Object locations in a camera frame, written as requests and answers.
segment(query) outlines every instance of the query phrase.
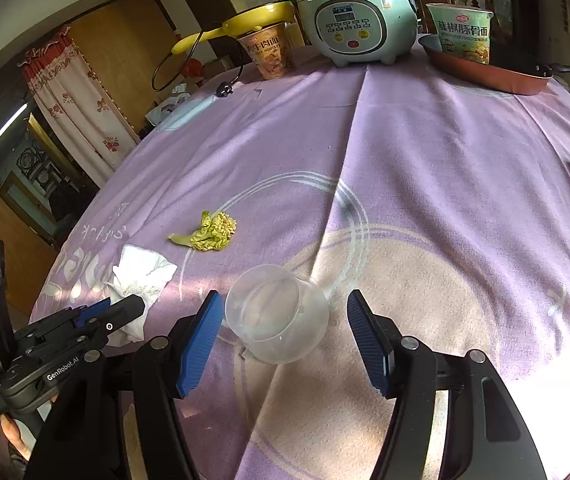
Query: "rice cooker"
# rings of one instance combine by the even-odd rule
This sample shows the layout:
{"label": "rice cooker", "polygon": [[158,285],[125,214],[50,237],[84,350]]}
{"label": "rice cooker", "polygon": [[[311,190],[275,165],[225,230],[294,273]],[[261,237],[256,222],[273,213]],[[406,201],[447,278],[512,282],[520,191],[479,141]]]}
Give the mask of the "rice cooker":
{"label": "rice cooker", "polygon": [[296,0],[307,37],[338,67],[392,64],[409,52],[418,21],[412,0]]}

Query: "curtain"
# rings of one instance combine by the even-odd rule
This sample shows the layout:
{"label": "curtain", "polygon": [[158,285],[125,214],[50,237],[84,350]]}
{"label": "curtain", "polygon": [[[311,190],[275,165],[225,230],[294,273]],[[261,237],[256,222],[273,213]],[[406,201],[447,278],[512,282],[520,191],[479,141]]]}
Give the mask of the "curtain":
{"label": "curtain", "polygon": [[85,173],[103,187],[139,142],[63,27],[28,50],[22,73],[47,122]]}

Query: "screw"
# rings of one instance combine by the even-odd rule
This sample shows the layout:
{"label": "screw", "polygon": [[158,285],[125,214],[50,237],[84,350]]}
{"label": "screw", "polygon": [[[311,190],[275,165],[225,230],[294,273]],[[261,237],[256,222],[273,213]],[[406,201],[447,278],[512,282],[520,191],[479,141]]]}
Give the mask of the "screw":
{"label": "screw", "polygon": [[159,335],[152,339],[149,346],[151,346],[154,350],[161,350],[165,348],[169,344],[169,340],[164,335]]}
{"label": "screw", "polygon": [[100,352],[98,350],[89,350],[88,352],[85,352],[84,359],[88,363],[96,362],[100,359]]}
{"label": "screw", "polygon": [[475,363],[484,363],[485,354],[481,350],[472,350],[469,352],[469,357],[471,357],[472,361]]}
{"label": "screw", "polygon": [[401,345],[408,350],[415,350],[418,348],[418,340],[415,337],[403,337],[401,339]]}

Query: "white paper napkin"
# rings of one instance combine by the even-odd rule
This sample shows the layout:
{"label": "white paper napkin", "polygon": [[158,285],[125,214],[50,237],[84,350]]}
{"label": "white paper napkin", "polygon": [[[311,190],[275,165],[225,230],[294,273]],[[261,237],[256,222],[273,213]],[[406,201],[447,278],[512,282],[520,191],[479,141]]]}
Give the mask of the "white paper napkin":
{"label": "white paper napkin", "polygon": [[114,278],[106,283],[110,289],[111,304],[135,294],[143,298],[145,311],[139,318],[111,333],[107,345],[123,346],[145,339],[143,326],[149,308],[161,295],[177,268],[162,254],[129,244],[123,247],[120,263],[113,267]]}

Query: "yellow handle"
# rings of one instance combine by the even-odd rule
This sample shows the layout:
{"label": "yellow handle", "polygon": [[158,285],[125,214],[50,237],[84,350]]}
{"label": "yellow handle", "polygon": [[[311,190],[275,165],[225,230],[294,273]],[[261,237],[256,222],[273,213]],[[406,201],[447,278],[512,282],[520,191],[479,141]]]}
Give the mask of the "yellow handle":
{"label": "yellow handle", "polygon": [[[176,56],[188,51],[194,45],[194,43],[196,43],[196,38],[199,34],[200,33],[192,34],[191,36],[187,36],[186,38],[180,40],[178,43],[172,46],[172,54]],[[223,27],[215,28],[214,30],[208,30],[200,37],[199,43],[201,41],[212,40],[213,38],[220,38],[220,36],[224,35],[225,32],[223,31]]]}

